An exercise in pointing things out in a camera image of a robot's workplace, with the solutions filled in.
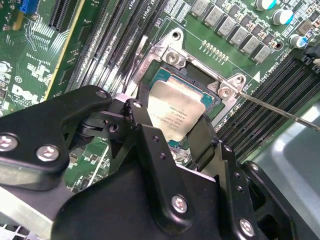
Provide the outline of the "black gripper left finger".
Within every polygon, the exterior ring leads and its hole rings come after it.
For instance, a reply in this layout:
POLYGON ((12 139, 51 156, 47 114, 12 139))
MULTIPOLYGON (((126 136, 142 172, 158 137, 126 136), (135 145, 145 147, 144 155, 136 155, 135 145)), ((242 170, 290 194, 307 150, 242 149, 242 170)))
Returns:
MULTIPOLYGON (((0 182, 32 191, 56 187, 68 167, 73 143, 72 134, 63 132, 65 125, 77 126, 94 112, 106 114, 111 103, 108 93, 89 85, 2 117, 0 165, 4 176, 0 182)), ((129 99, 123 107, 124 133, 116 140, 131 144, 136 156, 122 169, 139 165, 150 211, 160 229, 188 229, 194 208, 162 131, 153 127, 138 100, 129 99)))

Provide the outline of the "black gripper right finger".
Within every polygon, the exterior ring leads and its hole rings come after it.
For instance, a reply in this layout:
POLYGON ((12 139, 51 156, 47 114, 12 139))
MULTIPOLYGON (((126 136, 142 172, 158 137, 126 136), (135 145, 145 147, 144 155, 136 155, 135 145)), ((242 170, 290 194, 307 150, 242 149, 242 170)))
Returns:
POLYGON ((288 201, 254 162, 240 164, 207 115, 187 134, 192 161, 217 183, 218 227, 224 240, 296 240, 288 201))

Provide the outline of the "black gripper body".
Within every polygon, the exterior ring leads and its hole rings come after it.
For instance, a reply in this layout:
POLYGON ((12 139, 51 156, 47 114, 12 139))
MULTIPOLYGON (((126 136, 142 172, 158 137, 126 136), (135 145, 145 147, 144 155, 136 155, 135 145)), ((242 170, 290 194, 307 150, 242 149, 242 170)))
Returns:
POLYGON ((53 223, 56 240, 234 240, 222 215, 218 184, 201 173, 178 166, 195 207, 192 226, 170 235, 156 224, 137 163, 75 194, 53 223))

